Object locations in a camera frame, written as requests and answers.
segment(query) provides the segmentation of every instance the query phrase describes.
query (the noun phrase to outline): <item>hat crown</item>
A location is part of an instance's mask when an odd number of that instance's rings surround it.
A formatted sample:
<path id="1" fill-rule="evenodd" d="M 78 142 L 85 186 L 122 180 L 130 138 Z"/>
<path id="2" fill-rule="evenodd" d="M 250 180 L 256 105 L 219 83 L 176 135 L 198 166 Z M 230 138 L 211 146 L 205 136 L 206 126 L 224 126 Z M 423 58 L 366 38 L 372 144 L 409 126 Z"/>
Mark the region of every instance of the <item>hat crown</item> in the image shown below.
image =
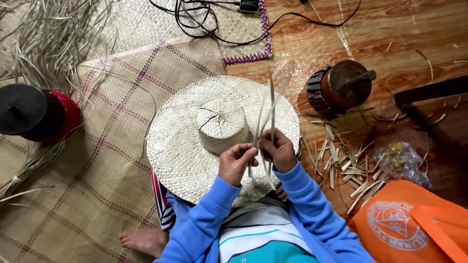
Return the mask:
<path id="1" fill-rule="evenodd" d="M 203 147 L 215 155 L 249 139 L 244 108 L 227 98 L 210 100 L 199 107 L 197 128 Z"/>

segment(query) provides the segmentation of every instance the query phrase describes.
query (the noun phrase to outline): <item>power adapter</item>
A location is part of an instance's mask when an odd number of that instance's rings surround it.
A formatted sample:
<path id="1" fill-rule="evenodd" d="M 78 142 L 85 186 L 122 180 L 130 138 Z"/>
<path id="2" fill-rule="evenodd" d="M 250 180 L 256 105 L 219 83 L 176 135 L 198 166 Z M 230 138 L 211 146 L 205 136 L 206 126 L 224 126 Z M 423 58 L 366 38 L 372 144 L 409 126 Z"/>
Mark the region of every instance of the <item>power adapter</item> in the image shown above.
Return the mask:
<path id="1" fill-rule="evenodd" d="M 239 8 L 241 12 L 256 13 L 258 12 L 258 0 L 241 0 Z"/>

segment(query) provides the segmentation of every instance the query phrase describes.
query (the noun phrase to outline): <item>white logo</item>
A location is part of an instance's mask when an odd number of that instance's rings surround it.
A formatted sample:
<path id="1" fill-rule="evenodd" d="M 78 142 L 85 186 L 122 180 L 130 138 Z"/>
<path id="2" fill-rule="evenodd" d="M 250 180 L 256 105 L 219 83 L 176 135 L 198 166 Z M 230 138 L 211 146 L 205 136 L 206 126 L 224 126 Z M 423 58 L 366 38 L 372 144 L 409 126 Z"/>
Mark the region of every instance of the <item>white logo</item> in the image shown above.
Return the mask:
<path id="1" fill-rule="evenodd" d="M 367 222 L 384 243 L 406 251 L 422 249 L 429 237 L 411 217 L 412 205 L 377 201 L 367 209 Z"/>

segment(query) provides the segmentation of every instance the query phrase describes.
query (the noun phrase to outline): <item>clear plastic sheet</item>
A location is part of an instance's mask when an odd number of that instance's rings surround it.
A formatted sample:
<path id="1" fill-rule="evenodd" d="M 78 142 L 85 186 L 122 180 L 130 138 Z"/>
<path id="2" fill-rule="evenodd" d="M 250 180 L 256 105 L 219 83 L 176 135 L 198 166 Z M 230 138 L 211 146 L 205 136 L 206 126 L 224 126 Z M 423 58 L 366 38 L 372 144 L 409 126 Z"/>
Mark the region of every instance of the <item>clear plastic sheet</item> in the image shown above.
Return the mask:
<path id="1" fill-rule="evenodd" d="M 419 170 L 421 156 L 407 142 L 397 142 L 376 151 L 374 160 L 380 159 L 380 168 L 393 178 L 403 178 L 426 189 L 432 184 L 427 174 Z"/>

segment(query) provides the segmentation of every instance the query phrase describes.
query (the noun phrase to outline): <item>wooden floor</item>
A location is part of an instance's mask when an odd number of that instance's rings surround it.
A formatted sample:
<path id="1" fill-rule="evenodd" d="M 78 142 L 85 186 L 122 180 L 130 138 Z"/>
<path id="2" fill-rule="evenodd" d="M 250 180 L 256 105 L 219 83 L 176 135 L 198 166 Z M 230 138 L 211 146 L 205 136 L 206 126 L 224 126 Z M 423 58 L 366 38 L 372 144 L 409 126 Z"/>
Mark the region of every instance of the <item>wooden floor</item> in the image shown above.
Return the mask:
<path id="1" fill-rule="evenodd" d="M 301 13 L 318 20 L 310 3 L 302 5 L 299 0 L 265 2 L 270 23 L 286 12 Z M 322 21 L 328 23 L 340 23 L 358 5 L 357 0 L 314 0 L 313 3 Z M 468 160 L 464 156 L 468 153 L 464 148 L 468 144 L 466 97 L 462 96 L 457 109 L 453 106 L 458 96 L 417 103 L 422 112 L 433 114 L 433 120 L 446 113 L 446 118 L 428 132 L 407 118 L 395 123 L 375 122 L 373 118 L 383 115 L 392 119 L 400 113 L 393 104 L 392 93 L 431 82 L 429 64 L 416 49 L 430 60 L 434 82 L 468 75 L 468 63 L 454 63 L 454 60 L 468 60 L 466 0 L 363 0 L 359 11 L 340 28 L 314 25 L 300 17 L 287 16 L 272 29 L 271 37 L 271 59 L 228 66 L 228 74 L 266 84 L 267 72 L 278 68 L 280 74 L 275 80 L 276 85 L 287 83 L 286 97 L 299 113 L 304 113 L 313 112 L 313 109 L 302 88 L 316 70 L 344 59 L 356 60 L 375 70 L 377 79 L 363 106 L 374 106 L 374 109 L 365 111 L 365 115 L 354 111 L 337 118 L 340 132 L 353 131 L 342 138 L 356 148 L 363 142 L 375 140 L 367 152 L 369 157 L 378 147 L 396 141 L 411 143 L 421 156 L 429 148 L 432 191 L 468 207 L 468 194 L 464 194 L 468 181 L 465 179 L 466 161 L 463 162 Z M 310 148 L 314 149 L 314 136 L 321 147 L 326 131 L 323 126 L 310 124 L 311 120 L 312 117 L 300 117 L 301 129 L 306 133 Z M 306 152 L 303 152 L 302 165 L 309 174 L 314 174 Z M 327 187 L 325 194 L 335 210 L 348 218 L 346 206 L 353 203 L 349 196 L 353 189 L 341 179 L 338 182 L 345 204 L 337 189 L 333 191 Z"/>

